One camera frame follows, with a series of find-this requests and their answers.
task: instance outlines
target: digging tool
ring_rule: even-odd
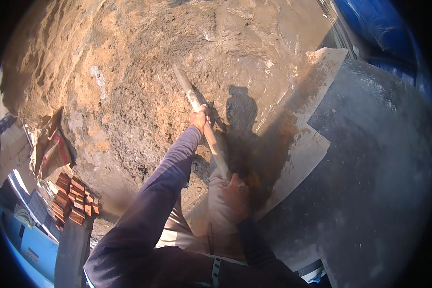
[[[198,111],[199,107],[203,103],[201,103],[198,100],[186,74],[181,69],[179,69],[177,65],[173,65],[173,70],[174,73],[176,74],[176,77],[178,78],[179,84],[181,85],[182,89],[184,89],[184,92],[186,93],[187,99],[192,105],[192,109]],[[206,141],[208,142],[211,153],[213,154],[213,157],[215,159],[216,165],[221,170],[222,179],[227,184],[229,184],[230,180],[232,179],[232,173],[230,172],[229,167],[227,166],[227,163],[221,153],[221,149],[219,148],[218,142],[216,141],[215,135],[213,133],[213,129],[211,128],[208,122],[206,122],[205,126],[203,127],[203,134],[205,135]]]

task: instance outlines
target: person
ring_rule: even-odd
[[[197,237],[189,228],[180,191],[209,120],[205,109],[190,114],[189,128],[91,252],[84,265],[91,287],[307,285],[262,238],[249,209],[249,189],[236,173],[226,185],[212,164],[208,235]]]

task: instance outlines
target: soil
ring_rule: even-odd
[[[10,39],[1,90],[30,130],[63,107],[74,174],[120,215],[188,127],[173,63],[208,102],[231,168],[243,173],[263,115],[330,28],[307,0],[38,0]],[[196,154],[184,211],[208,190],[204,141]]]

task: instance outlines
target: dirt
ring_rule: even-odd
[[[315,1],[37,1],[4,55],[4,104],[32,130],[64,108],[74,173],[120,215],[188,127],[179,63],[225,132],[233,171],[331,24]],[[202,141],[182,206],[207,193]]]

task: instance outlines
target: mud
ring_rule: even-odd
[[[225,132],[232,170],[255,186],[266,173],[249,159],[269,149],[253,146],[260,121],[295,87],[305,52],[330,27],[315,1],[40,0],[10,40],[1,89],[30,129],[64,108],[74,173],[120,214],[188,126],[191,108],[173,63]],[[202,142],[184,210],[207,192],[209,162]]]

